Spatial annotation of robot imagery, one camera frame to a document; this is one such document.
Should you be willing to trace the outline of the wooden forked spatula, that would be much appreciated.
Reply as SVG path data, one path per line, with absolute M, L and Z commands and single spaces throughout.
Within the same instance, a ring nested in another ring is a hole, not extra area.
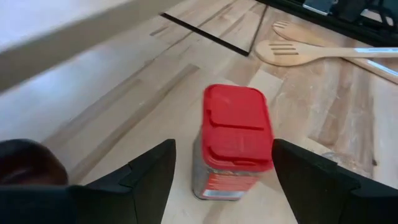
M 273 23 L 272 28 L 274 32 L 287 40 L 316 45 L 319 47 L 338 47 L 338 45 L 333 42 L 322 39 L 320 34 L 316 34 L 315 32 L 293 22 L 277 21 Z M 365 58 L 344 57 L 344 59 L 398 85 L 398 72 L 393 71 L 390 68 Z

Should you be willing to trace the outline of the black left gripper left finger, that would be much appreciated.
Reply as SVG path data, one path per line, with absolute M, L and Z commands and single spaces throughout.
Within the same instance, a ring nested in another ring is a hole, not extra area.
M 166 139 L 113 172 L 72 187 L 76 224 L 160 224 L 175 163 L 176 142 Z

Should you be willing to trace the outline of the wooden slotted spatula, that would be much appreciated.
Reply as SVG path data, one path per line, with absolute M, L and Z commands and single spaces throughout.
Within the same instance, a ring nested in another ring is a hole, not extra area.
M 272 65 L 291 67 L 320 58 L 398 58 L 398 47 L 319 47 L 287 40 L 263 40 L 255 48 L 256 55 Z

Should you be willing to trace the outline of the small glass spice jar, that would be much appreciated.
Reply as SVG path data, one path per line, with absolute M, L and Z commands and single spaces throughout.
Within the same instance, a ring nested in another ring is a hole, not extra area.
M 351 172 L 357 173 L 367 178 L 372 178 L 372 174 L 365 171 L 361 164 L 356 162 L 350 156 L 337 152 L 325 152 L 322 154 L 323 157 L 336 162 L 339 166 L 350 170 Z

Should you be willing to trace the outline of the smoked paprika tin red lid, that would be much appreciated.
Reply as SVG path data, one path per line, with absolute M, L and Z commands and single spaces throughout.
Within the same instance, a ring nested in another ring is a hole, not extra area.
M 273 168 L 273 139 L 266 97 L 259 90 L 224 84 L 206 87 L 200 130 L 193 142 L 194 196 L 239 200 Z

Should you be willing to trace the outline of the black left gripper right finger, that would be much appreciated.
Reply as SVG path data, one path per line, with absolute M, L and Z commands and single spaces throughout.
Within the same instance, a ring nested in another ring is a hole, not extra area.
M 272 160 L 298 224 L 398 224 L 398 190 L 283 139 Z

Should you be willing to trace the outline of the dark red apple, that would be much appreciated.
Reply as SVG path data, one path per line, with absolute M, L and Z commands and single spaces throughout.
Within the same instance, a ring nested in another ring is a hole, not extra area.
M 66 185 L 68 174 L 47 147 L 30 139 L 0 141 L 0 185 Z

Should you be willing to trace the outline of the black aluminium table frame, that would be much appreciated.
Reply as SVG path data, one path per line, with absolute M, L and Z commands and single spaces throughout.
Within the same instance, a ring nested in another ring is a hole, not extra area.
M 368 18 L 359 22 L 340 19 L 334 11 L 338 0 L 256 1 L 375 47 L 398 47 L 398 29 L 393 31 Z

